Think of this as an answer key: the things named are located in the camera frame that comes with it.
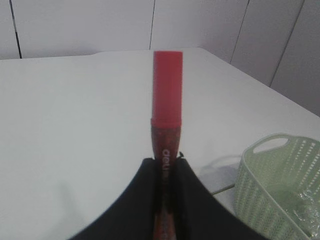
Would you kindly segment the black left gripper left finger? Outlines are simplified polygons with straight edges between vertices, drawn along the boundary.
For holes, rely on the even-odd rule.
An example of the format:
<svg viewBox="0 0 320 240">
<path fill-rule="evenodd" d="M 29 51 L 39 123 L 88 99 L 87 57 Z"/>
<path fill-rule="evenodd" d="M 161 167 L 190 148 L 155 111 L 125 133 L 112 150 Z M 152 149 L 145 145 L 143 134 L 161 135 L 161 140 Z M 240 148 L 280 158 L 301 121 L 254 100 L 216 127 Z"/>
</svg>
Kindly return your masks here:
<svg viewBox="0 0 320 240">
<path fill-rule="evenodd" d="M 135 176 L 95 221 L 72 240 L 151 240 L 157 209 L 158 164 L 145 158 Z"/>
</svg>

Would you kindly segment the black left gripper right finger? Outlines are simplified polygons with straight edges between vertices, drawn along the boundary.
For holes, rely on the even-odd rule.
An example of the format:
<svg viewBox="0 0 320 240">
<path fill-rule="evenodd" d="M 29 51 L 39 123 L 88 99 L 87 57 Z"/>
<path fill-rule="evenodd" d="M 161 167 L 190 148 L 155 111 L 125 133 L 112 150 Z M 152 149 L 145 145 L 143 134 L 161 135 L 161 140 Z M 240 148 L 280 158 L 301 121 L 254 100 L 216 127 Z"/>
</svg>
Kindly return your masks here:
<svg viewBox="0 0 320 240">
<path fill-rule="evenodd" d="M 172 167 L 172 208 L 178 240 L 265 240 L 217 201 L 182 152 Z"/>
</svg>

